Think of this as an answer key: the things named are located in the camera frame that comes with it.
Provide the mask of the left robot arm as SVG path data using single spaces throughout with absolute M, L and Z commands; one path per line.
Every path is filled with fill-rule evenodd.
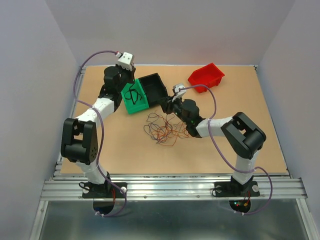
M 63 123 L 61 156 L 82 170 L 100 197 L 111 193 L 111 184 L 108 172 L 99 164 L 102 145 L 98 143 L 97 126 L 103 130 L 103 120 L 118 109 L 123 99 L 121 91 L 128 83 L 135 82 L 135 71 L 134 66 L 129 69 L 119 64 L 108 66 L 104 70 L 104 84 L 94 104 L 78 100 L 88 109 L 76 118 L 67 118 Z

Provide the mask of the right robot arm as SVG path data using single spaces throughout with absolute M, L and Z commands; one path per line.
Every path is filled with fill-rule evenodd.
M 159 104 L 164 113 L 175 114 L 192 137 L 224 137 L 236 153 L 233 174 L 229 181 L 214 184 L 214 197 L 260 196 L 258 184 L 253 180 L 253 172 L 258 153 L 267 137 L 246 114 L 238 112 L 227 118 L 203 118 L 194 100 L 181 100 L 172 96 L 162 98 Z

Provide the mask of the black plastic bin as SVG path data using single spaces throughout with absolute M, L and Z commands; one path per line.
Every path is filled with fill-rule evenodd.
M 159 100 L 168 96 L 167 89 L 158 73 L 138 78 L 146 95 L 150 108 L 159 104 Z

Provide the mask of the green plastic bin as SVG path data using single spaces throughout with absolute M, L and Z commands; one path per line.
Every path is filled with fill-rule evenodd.
M 127 83 L 121 91 L 121 95 L 127 113 L 130 115 L 149 108 L 147 97 L 138 78 L 135 79 L 134 84 Z

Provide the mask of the red plastic bin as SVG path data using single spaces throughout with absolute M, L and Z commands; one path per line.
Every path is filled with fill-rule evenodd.
M 195 71 L 188 78 L 190 85 L 205 85 L 211 89 L 220 84 L 225 74 L 212 62 Z

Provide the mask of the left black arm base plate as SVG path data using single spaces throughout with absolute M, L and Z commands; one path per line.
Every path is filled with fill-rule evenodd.
M 117 187 L 107 181 L 104 184 L 93 184 L 91 182 L 80 182 L 78 186 L 82 189 L 83 199 L 119 199 L 124 194 Z

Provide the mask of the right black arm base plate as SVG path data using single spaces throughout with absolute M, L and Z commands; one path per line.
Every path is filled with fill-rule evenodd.
M 214 183 L 211 194 L 216 198 L 259 197 L 260 190 L 256 181 L 241 185 L 231 181 Z

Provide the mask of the aluminium rail frame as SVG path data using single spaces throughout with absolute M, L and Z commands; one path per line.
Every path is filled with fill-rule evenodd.
M 240 216 L 228 207 L 227 198 L 211 194 L 216 182 L 231 175 L 212 142 L 189 141 L 187 156 L 202 146 L 207 149 L 191 167 L 186 157 L 176 156 L 180 143 L 164 149 L 168 161 L 161 163 L 151 153 L 141 159 L 121 155 L 118 163 L 102 158 L 112 180 L 128 184 L 126 207 L 106 218 L 95 216 L 92 200 L 82 198 L 78 183 L 85 177 L 59 158 L 53 177 L 43 185 L 31 239 L 319 239 L 303 180 L 289 175 L 281 152 L 267 159 L 275 163 L 270 176 L 258 172 L 254 177 L 260 196 L 252 199 L 252 207 L 264 210 Z

